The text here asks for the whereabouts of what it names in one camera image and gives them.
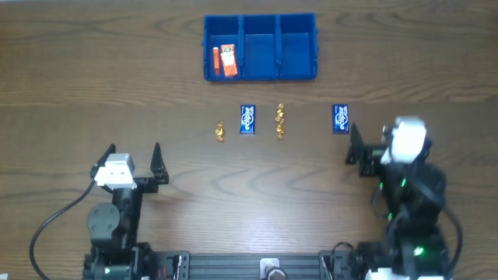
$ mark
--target green led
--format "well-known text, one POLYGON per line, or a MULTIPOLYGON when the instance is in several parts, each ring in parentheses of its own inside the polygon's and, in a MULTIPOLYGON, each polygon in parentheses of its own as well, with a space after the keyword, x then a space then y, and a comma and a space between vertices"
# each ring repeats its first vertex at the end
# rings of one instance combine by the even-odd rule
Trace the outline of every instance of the green led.
POLYGON ((417 248, 415 248, 415 249, 414 249, 414 251, 413 251, 413 255, 414 255, 414 256, 419 256, 419 255, 421 255, 422 253, 423 253, 423 247, 417 247, 417 248))

